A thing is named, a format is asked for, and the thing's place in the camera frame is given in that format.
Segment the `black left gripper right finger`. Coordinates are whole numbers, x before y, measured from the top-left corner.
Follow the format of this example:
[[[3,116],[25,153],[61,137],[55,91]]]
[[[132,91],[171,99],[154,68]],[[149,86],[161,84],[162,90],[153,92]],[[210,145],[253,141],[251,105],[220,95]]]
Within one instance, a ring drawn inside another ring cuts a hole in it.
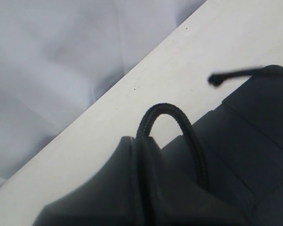
[[[148,226],[246,226],[242,214],[170,166],[151,137],[138,139],[141,195]]]

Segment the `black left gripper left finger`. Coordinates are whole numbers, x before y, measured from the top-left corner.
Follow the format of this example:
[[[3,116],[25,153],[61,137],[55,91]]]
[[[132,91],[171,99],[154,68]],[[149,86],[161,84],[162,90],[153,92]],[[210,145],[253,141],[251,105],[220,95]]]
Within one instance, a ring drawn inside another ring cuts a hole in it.
[[[144,212],[134,139],[122,137],[104,166],[86,183],[48,204],[36,226],[142,226]]]

